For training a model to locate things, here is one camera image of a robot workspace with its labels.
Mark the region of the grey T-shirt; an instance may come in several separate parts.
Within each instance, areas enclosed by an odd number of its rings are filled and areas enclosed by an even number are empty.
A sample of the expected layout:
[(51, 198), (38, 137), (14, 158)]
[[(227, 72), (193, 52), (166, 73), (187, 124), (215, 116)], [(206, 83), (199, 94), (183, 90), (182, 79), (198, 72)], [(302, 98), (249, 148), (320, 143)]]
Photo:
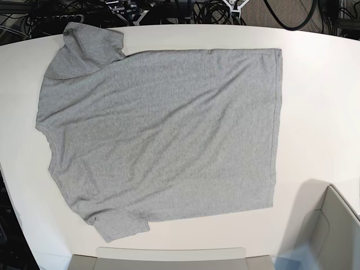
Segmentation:
[(75, 22), (63, 39), (35, 127), (67, 205), (105, 241), (273, 205), (280, 49), (125, 55), (123, 33)]

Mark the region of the black power strip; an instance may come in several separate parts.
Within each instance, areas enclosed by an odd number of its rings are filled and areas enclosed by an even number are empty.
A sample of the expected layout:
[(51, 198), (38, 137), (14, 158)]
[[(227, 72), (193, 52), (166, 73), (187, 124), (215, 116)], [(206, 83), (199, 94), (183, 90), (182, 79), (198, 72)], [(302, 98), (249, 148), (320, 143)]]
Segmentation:
[(66, 25), (69, 22), (83, 23), (85, 19), (84, 15), (75, 14), (75, 15), (55, 15), (55, 16), (46, 16), (38, 17), (36, 25), (43, 24), (61, 24)]

